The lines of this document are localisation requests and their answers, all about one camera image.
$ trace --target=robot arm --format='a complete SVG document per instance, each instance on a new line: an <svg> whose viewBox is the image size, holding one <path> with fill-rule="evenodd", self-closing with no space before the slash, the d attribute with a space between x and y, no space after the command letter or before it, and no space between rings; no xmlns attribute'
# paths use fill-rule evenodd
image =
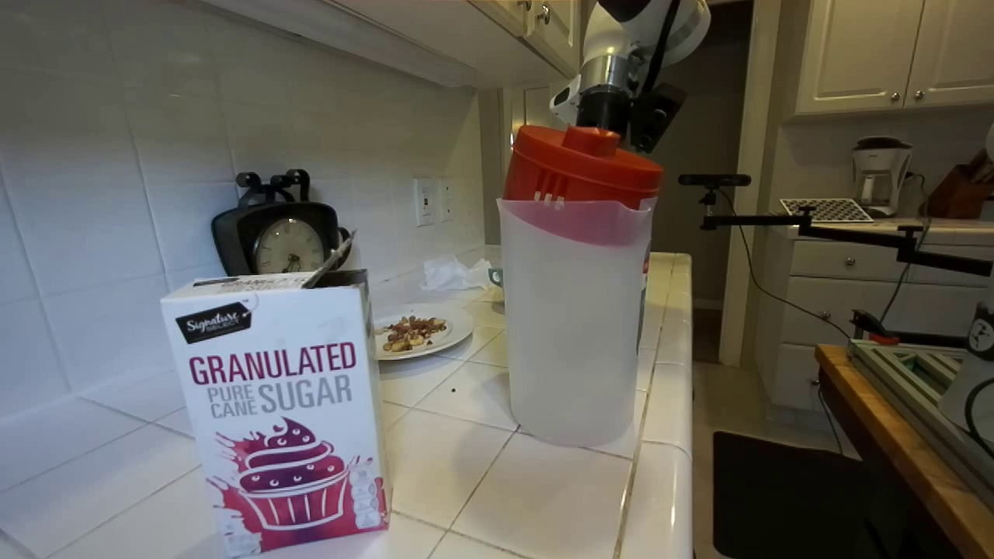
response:
<svg viewBox="0 0 994 559"><path fill-rule="evenodd" d="M554 95L565 125L608 127L650 151L683 94L660 69L688 60L707 35L705 0L600 0L587 17L583 69Z"/></svg>

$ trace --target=electrical outlet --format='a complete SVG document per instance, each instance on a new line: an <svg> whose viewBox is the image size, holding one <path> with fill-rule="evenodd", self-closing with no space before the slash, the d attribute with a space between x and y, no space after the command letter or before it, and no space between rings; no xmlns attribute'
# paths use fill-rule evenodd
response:
<svg viewBox="0 0 994 559"><path fill-rule="evenodd" d="M439 178L414 179L414 222L431 225L448 216L448 184Z"/></svg>

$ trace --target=brand logo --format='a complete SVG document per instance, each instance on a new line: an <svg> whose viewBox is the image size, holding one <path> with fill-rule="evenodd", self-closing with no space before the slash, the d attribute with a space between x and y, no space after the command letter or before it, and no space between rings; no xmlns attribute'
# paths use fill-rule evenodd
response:
<svg viewBox="0 0 994 559"><path fill-rule="evenodd" d="M185 345L253 329L253 309L244 304L223 304L198 314L177 316Z"/></svg>

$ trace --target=granulated sugar box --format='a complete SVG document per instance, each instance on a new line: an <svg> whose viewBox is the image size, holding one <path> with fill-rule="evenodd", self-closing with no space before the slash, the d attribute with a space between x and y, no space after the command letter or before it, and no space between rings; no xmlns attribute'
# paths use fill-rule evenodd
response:
<svg viewBox="0 0 994 559"><path fill-rule="evenodd" d="M163 309L228 556L388 525L363 274L193 283Z"/></svg>

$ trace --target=coffee maker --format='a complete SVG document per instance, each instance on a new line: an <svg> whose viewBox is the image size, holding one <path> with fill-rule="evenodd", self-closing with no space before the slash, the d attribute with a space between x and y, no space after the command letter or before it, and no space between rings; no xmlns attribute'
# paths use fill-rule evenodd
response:
<svg viewBox="0 0 994 559"><path fill-rule="evenodd" d="M894 216L908 174L909 145L892 135L868 135L852 151L856 201L872 216Z"/></svg>

